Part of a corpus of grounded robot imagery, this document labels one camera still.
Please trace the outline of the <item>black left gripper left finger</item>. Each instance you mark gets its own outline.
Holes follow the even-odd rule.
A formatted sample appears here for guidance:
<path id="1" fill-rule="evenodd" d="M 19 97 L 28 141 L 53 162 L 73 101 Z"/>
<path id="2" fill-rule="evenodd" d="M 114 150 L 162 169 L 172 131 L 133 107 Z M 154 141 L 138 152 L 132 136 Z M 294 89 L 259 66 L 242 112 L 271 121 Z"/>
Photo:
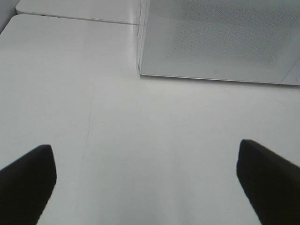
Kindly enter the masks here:
<path id="1" fill-rule="evenodd" d="M 0 223 L 36 225 L 57 180 L 53 150 L 40 145 L 0 171 Z"/>

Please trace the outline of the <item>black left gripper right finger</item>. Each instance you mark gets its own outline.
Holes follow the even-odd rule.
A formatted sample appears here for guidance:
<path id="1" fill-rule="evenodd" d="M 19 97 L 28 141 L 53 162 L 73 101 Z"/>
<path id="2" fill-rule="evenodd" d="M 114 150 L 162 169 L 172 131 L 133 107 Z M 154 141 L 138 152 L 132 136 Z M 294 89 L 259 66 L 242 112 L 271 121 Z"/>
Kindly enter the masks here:
<path id="1" fill-rule="evenodd" d="M 262 225 L 300 223 L 300 168 L 253 140 L 240 143 L 236 174 Z"/>

